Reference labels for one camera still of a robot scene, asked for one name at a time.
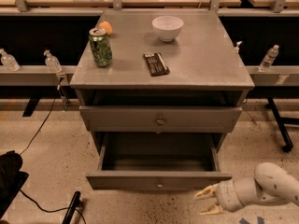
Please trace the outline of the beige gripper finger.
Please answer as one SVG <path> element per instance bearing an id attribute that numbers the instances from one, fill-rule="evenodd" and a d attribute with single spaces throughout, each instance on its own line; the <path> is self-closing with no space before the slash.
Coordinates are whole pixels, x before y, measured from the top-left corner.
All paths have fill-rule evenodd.
<path id="1" fill-rule="evenodd" d="M 202 216 L 219 215 L 222 213 L 223 213 L 223 208 L 218 204 L 214 204 L 210 206 L 207 210 L 200 212 Z"/>
<path id="2" fill-rule="evenodd" d="M 198 191 L 194 195 L 195 200 L 204 200 L 204 199 L 209 199 L 209 198 L 214 198 L 216 196 L 216 189 L 217 189 L 217 184 L 214 185 L 209 185 L 205 187 L 204 189 Z"/>

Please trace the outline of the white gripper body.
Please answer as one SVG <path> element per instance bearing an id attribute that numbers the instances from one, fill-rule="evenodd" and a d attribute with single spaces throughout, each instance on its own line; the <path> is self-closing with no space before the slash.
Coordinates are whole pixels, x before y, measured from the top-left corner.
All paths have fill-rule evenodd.
<path id="1" fill-rule="evenodd" d="M 219 205 L 226 211 L 235 212 L 244 207 L 240 202 L 232 180 L 221 181 L 216 187 L 216 198 Z"/>

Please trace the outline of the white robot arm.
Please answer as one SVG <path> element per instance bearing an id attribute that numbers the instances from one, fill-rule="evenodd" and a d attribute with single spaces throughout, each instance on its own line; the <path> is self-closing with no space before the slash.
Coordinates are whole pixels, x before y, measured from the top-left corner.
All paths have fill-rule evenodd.
<path id="1" fill-rule="evenodd" d="M 236 212 L 248 205 L 299 205 L 299 181 L 271 162 L 263 162 L 254 169 L 253 176 L 226 180 L 207 186 L 194 195 L 195 200 L 215 198 L 216 203 L 201 215 Z"/>

